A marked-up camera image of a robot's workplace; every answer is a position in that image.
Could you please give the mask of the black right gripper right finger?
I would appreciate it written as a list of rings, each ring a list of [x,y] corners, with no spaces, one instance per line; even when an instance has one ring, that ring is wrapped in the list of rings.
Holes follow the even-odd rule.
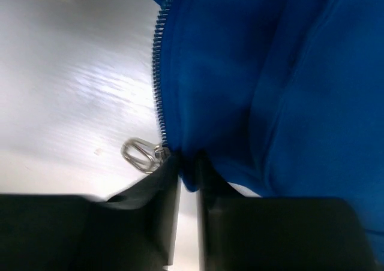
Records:
[[[197,156],[203,270],[377,270],[353,209],[339,198],[246,197]]]

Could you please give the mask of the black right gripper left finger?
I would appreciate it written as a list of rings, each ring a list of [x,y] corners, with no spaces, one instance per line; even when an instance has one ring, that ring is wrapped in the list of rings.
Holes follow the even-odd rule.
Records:
[[[2,270],[163,270],[171,265],[179,158],[106,201],[1,195]]]

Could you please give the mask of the blue jacket white lining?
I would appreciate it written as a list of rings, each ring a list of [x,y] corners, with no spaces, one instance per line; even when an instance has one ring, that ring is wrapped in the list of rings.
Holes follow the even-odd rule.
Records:
[[[383,249],[383,0],[153,0],[163,144],[263,197],[332,196]]]

